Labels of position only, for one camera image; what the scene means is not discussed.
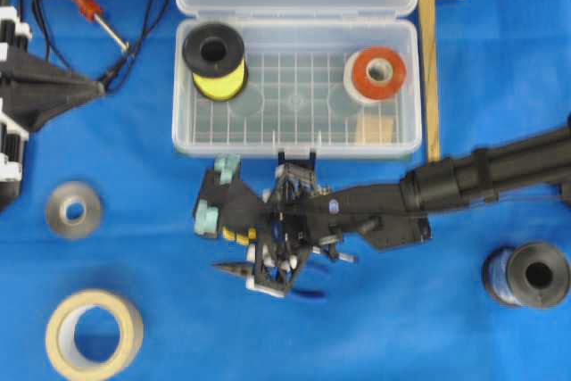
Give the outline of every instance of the blue table surface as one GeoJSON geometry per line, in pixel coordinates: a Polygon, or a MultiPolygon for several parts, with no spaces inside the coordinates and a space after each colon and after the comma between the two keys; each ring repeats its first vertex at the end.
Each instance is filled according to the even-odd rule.
{"type": "MultiPolygon", "coordinates": [[[[116,46],[69,1],[49,2],[59,47],[96,76],[116,46]]],[[[135,37],[144,0],[104,3],[115,27],[135,37]]],[[[571,0],[442,0],[437,11],[445,153],[565,122],[571,0]]],[[[343,249],[360,256],[358,266],[302,274],[301,283],[328,293],[321,304],[254,294],[209,268],[242,259],[244,249],[193,234],[191,210],[212,159],[185,157],[171,142],[183,19],[171,0],[124,89],[57,118],[29,144],[21,198],[0,216],[0,378],[58,379],[46,323],[66,296],[101,287],[130,298],[145,320],[143,347],[122,380],[571,379],[571,300],[549,311],[506,309],[480,278],[503,244],[542,240],[571,253],[571,213],[555,201],[433,217],[430,244],[396,252],[350,239],[343,249]],[[97,189],[105,208],[101,228],[76,244],[54,236],[44,217],[46,198],[72,179],[97,189]]],[[[30,52],[41,54],[34,29],[30,52]]],[[[423,160],[419,151],[404,162],[319,161],[319,181],[395,181],[423,160]]],[[[246,160],[244,180],[260,192],[275,167],[246,160]]]]}

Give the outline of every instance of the black spool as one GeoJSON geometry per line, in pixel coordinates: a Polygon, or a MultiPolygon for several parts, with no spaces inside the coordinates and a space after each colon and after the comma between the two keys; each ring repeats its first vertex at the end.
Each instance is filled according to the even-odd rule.
{"type": "Polygon", "coordinates": [[[482,276],[492,298],[510,307],[551,308],[565,299],[571,283],[565,255],[547,243],[497,250],[484,263],[482,276]]]}
{"type": "Polygon", "coordinates": [[[185,39],[182,55],[193,73],[196,88],[215,101],[227,101],[244,89],[248,72],[229,89],[230,96],[210,94],[209,88],[199,85],[197,78],[223,79],[235,73],[244,62],[244,41],[237,31],[222,23],[206,23],[193,29],[185,39]]]}

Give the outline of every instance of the wooden mallet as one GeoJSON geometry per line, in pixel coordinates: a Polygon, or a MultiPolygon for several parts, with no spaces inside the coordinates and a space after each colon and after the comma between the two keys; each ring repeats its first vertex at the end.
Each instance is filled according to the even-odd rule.
{"type": "Polygon", "coordinates": [[[418,0],[425,79],[426,154],[438,161],[440,152],[440,120],[438,113],[438,76],[436,70],[435,0],[418,0]]]}

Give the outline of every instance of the screwdriver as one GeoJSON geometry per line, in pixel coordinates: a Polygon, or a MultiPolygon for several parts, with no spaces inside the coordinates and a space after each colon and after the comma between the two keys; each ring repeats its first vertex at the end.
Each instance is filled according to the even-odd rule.
{"type": "Polygon", "coordinates": [[[103,18],[103,10],[95,0],[73,0],[79,8],[79,12],[88,21],[95,21],[117,43],[123,53],[128,51],[128,42],[125,42],[111,25],[103,18]]]}

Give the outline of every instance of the masking tape roll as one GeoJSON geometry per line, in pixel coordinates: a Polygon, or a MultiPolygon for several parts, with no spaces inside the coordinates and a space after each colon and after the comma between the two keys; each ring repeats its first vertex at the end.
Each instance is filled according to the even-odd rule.
{"type": "Polygon", "coordinates": [[[50,318],[46,329],[47,356],[54,369],[70,381],[104,381],[131,364],[144,334],[141,315],[130,301],[104,290],[88,289],[63,301],[50,318]],[[101,363],[86,359],[74,337],[79,319],[94,307],[109,311],[120,330],[117,349],[101,363]]]}

